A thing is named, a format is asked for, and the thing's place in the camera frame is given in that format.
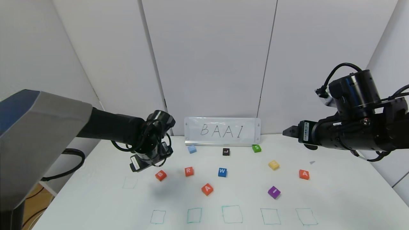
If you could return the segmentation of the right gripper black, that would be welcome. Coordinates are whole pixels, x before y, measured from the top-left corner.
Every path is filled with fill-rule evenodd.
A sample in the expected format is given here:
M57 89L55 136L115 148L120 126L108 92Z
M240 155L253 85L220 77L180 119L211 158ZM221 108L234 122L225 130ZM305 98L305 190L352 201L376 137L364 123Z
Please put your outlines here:
M298 142L309 148L325 147L342 150L342 131L334 126L335 120L318 122L304 120L298 126L291 126L282 131L282 135L298 138Z

